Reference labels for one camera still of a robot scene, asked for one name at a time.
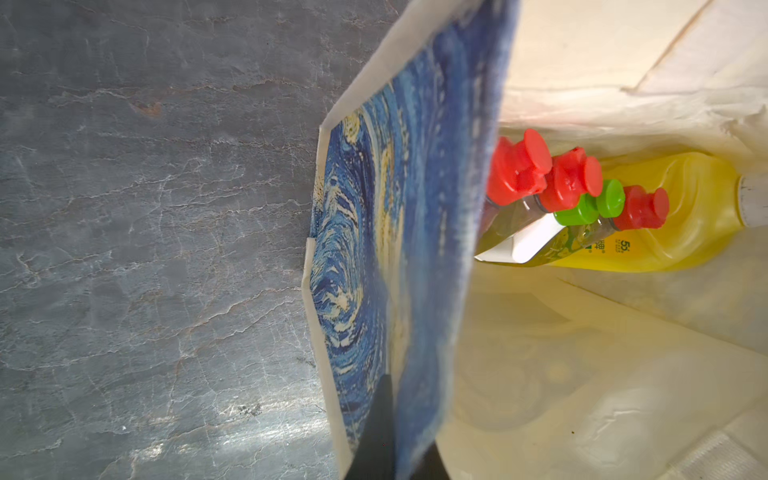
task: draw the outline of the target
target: dish soap bottle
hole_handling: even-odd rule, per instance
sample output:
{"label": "dish soap bottle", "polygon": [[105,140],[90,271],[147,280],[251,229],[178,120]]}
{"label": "dish soap bottle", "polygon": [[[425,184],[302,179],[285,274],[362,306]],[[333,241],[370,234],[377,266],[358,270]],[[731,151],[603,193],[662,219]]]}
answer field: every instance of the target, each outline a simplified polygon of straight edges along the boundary
{"label": "dish soap bottle", "polygon": [[606,178],[664,188],[670,213],[662,228],[624,230],[604,249],[583,249],[552,265],[614,272],[681,270],[716,256],[744,227],[768,224],[768,175],[741,176],[725,160],[690,152],[618,165]]}

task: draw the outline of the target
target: bottle cap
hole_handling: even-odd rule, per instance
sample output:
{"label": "bottle cap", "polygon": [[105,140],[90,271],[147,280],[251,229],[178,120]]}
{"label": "bottle cap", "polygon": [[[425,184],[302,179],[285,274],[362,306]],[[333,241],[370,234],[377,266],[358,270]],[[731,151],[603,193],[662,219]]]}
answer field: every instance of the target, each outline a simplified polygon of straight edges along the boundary
{"label": "bottle cap", "polygon": [[603,193],[595,199],[595,202],[598,205],[598,212],[600,212],[601,217],[613,218],[621,215],[626,199],[624,187],[619,180],[605,180],[603,182]]}
{"label": "bottle cap", "polygon": [[554,212],[554,218],[564,227],[571,225],[589,225],[598,221],[598,206],[590,194],[581,195],[576,208]]}
{"label": "bottle cap", "polygon": [[741,177],[739,216],[745,227],[768,225],[768,174]]}
{"label": "bottle cap", "polygon": [[503,207],[538,194],[547,187],[545,175],[551,169],[552,156],[536,130],[526,130],[516,144],[500,137],[491,159],[486,195]]}
{"label": "bottle cap", "polygon": [[670,198],[665,189],[657,188],[652,194],[647,194],[640,185],[632,185],[625,187],[624,193],[627,195],[624,211],[613,219],[617,229],[661,228],[667,221]]}
{"label": "bottle cap", "polygon": [[546,176],[547,187],[538,195],[541,205],[550,212],[576,208],[582,194],[593,197],[603,191],[603,171],[595,157],[588,157],[584,148],[558,155],[552,159],[552,171]]}

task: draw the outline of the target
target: marble floor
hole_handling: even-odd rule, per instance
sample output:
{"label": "marble floor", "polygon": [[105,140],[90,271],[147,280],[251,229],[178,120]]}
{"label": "marble floor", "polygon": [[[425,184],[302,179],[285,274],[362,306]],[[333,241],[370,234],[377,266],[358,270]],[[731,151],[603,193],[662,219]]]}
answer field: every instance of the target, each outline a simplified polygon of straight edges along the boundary
{"label": "marble floor", "polygon": [[0,478],[335,478],[316,129],[404,0],[0,0]]}

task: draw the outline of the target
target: clear bottle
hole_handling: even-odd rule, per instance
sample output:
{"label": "clear bottle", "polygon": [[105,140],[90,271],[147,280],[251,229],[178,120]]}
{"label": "clear bottle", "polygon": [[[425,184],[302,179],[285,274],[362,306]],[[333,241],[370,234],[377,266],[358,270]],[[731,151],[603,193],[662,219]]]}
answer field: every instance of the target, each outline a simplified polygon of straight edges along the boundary
{"label": "clear bottle", "polygon": [[588,225],[571,225],[553,237],[547,245],[526,263],[516,266],[539,266],[563,259],[587,248],[603,252],[604,240],[616,232],[658,229],[664,225],[670,210],[669,197],[663,188],[646,193],[639,185],[625,187],[626,202],[621,215],[615,218],[600,216]]}
{"label": "clear bottle", "polygon": [[527,227],[546,214],[576,208],[582,194],[596,197],[603,189],[600,163],[577,147],[552,159],[552,170],[545,175],[546,188],[498,210],[490,227],[475,249],[479,255]]}
{"label": "clear bottle", "polygon": [[475,259],[513,265],[530,262],[552,248],[551,240],[562,233],[564,227],[590,225],[600,216],[617,217],[624,209],[625,198],[621,182],[605,180],[599,197],[582,194],[576,208],[544,215]]}
{"label": "clear bottle", "polygon": [[545,175],[550,170],[552,156],[536,130],[526,130],[522,141],[516,144],[500,137],[491,158],[479,235],[491,226],[503,207],[544,191],[547,187]]}
{"label": "clear bottle", "polygon": [[664,227],[626,230],[604,249],[583,249],[553,263],[590,270],[650,272],[700,265],[745,227],[768,224],[768,176],[741,176],[729,162],[697,152],[606,170],[606,177],[669,192]]}

